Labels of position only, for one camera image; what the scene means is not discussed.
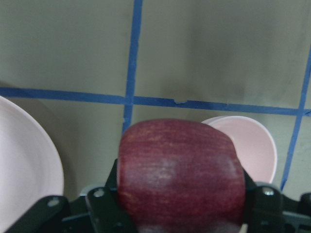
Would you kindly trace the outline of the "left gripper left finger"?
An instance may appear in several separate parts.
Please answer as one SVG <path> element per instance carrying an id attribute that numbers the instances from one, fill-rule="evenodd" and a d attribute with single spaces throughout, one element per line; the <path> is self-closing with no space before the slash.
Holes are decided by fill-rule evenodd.
<path id="1" fill-rule="evenodd" d="M 136 227 L 117 200 L 117 165 L 104 185 L 88 189 L 76 200 L 46 196 L 31 206 L 8 233 L 134 233 Z"/>

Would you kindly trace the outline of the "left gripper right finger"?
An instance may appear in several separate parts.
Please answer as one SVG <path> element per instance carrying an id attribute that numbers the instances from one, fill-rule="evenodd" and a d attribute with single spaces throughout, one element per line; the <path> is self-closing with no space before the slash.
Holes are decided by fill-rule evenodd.
<path id="1" fill-rule="evenodd" d="M 245 208 L 241 233 L 310 233 L 311 194 L 293 200 L 270 183 L 255 182 L 244 170 Z"/>

